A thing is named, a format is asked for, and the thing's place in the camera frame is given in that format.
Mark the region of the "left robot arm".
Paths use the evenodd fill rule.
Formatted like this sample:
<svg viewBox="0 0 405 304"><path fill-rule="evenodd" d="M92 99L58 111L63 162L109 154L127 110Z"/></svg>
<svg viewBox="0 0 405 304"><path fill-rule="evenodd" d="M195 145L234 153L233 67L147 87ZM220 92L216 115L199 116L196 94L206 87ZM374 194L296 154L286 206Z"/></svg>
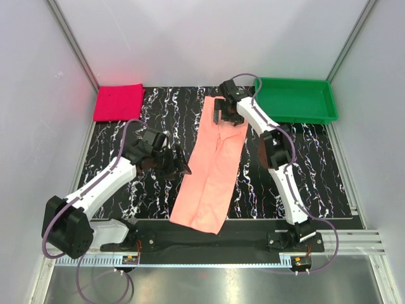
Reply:
<svg viewBox="0 0 405 304"><path fill-rule="evenodd" d="M112 195L144 171L152 170L157 177L170 180L192 173L181 146L171 145L169 135L147 129L136 141L125 142L118 156L84 186L64 198L49 199L41 232L43 243L73 259L91 246L131 250L137 236L129 220L92 222L92 218Z"/></svg>

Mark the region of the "peach t shirt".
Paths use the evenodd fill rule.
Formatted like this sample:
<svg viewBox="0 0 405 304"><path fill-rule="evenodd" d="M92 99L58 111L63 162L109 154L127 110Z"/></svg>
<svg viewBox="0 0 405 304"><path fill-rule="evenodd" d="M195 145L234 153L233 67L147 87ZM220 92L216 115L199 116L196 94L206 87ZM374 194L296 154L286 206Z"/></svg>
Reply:
<svg viewBox="0 0 405 304"><path fill-rule="evenodd" d="M248 124L214 123L214 97L206 97L196 145L189 160L170 222L218 234L234 192Z"/></svg>

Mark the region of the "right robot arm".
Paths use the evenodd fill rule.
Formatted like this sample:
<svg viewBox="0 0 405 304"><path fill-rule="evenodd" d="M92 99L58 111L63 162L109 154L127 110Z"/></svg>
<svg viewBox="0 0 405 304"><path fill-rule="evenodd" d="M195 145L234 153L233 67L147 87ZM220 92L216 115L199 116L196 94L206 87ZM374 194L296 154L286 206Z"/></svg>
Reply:
<svg viewBox="0 0 405 304"><path fill-rule="evenodd" d="M255 96L248 90L239 89L234 80L221 83L219 91L223 97L215 99L214 123L223 120L238 126L247 122L258 135L259 160L276 184L289 225L281 248L303 250L316 230L295 182L292 165L296 161L296 151L289 129L272 120L259 107Z"/></svg>

